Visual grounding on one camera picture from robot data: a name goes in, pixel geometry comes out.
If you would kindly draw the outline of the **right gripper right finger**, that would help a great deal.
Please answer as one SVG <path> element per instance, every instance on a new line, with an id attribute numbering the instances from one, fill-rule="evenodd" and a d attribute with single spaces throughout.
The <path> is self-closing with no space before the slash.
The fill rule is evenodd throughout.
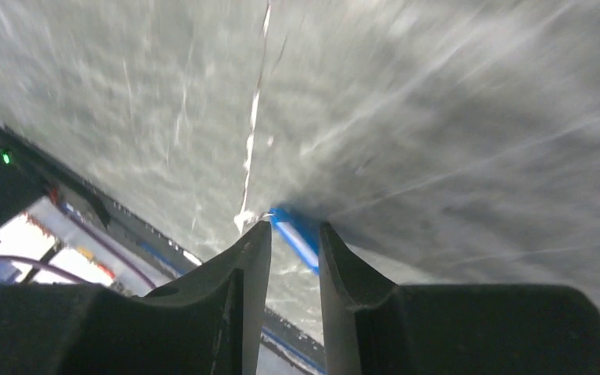
<path id="1" fill-rule="evenodd" d="M 600 311 L 546 284 L 400 285 L 320 228 L 329 374 L 600 374 Z"/>

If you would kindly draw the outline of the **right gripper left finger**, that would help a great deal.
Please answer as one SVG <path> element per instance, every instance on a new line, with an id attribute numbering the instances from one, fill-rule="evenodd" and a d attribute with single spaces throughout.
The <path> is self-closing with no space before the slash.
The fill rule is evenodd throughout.
<path id="1" fill-rule="evenodd" d="M 0 374 L 254 374 L 271 226 L 143 297 L 98 284 L 0 285 Z"/>

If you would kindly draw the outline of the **blue key tag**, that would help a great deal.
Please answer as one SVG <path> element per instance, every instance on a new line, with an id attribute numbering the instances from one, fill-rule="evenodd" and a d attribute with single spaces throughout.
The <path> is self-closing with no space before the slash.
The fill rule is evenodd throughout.
<path id="1" fill-rule="evenodd" d="M 305 266 L 315 275 L 320 273 L 318 224 L 299 213 L 281 207 L 269 210 L 270 222 Z"/>

